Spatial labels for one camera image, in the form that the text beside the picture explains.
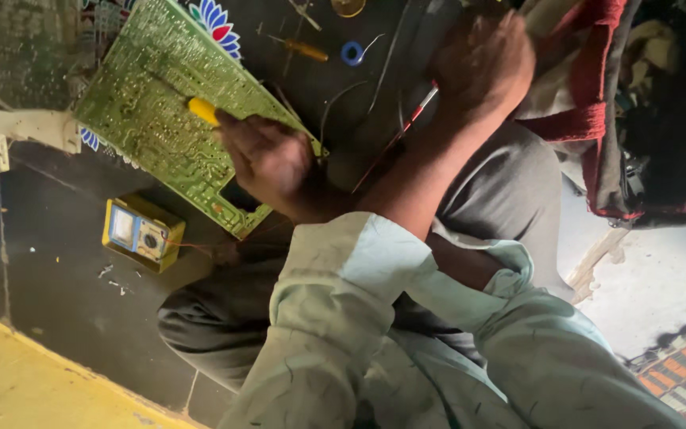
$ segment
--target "white debris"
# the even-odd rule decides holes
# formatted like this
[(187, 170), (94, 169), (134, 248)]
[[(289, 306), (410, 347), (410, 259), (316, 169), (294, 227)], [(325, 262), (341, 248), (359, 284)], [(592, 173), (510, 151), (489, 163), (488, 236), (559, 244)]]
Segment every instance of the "white debris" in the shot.
[(102, 278), (105, 274), (109, 273), (110, 270), (113, 269), (113, 264), (111, 263), (110, 265), (105, 266), (102, 268), (102, 271), (100, 271), (100, 275), (97, 276), (97, 278)]

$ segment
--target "cuff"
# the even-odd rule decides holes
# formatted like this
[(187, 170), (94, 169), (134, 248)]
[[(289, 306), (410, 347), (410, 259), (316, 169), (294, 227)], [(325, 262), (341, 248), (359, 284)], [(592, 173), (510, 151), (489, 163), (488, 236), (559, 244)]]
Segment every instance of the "cuff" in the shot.
[(296, 227), (280, 279), (338, 277), (393, 303), (404, 285), (435, 269), (422, 240), (382, 216), (356, 211)]

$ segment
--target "light green shirt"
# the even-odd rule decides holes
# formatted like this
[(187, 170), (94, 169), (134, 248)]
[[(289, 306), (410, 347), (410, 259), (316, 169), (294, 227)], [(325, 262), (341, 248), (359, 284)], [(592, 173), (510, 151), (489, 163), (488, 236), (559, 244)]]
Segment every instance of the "light green shirt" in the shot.
[[(521, 244), (437, 221), (433, 232), (508, 268), (479, 292), (439, 272), (425, 243), (375, 214), (296, 228), (266, 345), (220, 427), (686, 427), (589, 319), (529, 284)], [(390, 329), (405, 291), (472, 333), (487, 370), (439, 340)]]

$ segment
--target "shirt sleeve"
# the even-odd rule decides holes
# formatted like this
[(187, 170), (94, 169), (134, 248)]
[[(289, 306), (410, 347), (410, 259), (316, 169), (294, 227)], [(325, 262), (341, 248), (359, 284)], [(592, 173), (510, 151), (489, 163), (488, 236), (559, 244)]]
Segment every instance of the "shirt sleeve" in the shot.
[(393, 302), (435, 269), (428, 246), (375, 214), (297, 227), (266, 344), (220, 427), (350, 427)]
[(616, 359), (592, 321), (529, 284), (533, 267), (521, 244), (491, 242), (486, 251), (514, 269), (499, 270), (483, 292), (441, 272), (406, 292), (474, 335), (489, 379), (530, 427), (686, 427)]

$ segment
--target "screwdriver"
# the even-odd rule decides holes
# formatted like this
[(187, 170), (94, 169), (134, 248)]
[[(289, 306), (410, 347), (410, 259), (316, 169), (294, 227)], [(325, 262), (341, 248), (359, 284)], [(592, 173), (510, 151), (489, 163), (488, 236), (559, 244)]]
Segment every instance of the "screwdriver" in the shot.
[(200, 97), (191, 97), (188, 95), (183, 94), (181, 91), (176, 89), (174, 85), (169, 83), (167, 80), (163, 79), (159, 75), (149, 72), (148, 73), (159, 83), (162, 83), (165, 85), (168, 89), (173, 91), (174, 93), (179, 94), (184, 100), (185, 100), (185, 107), (190, 110), (190, 112), (196, 114), (200, 119), (203, 119), (205, 122), (218, 127), (219, 126), (219, 121), (216, 119), (216, 106), (213, 104), (207, 102), (204, 99), (201, 99)]
[(272, 36), (271, 34), (267, 34), (267, 36), (284, 44), (285, 49), (294, 50), (298, 54), (305, 55), (313, 60), (319, 61), (319, 63), (324, 63), (329, 59), (327, 54), (315, 48), (314, 46), (304, 44), (303, 42), (294, 41), (293, 39), (281, 39), (279, 37)]

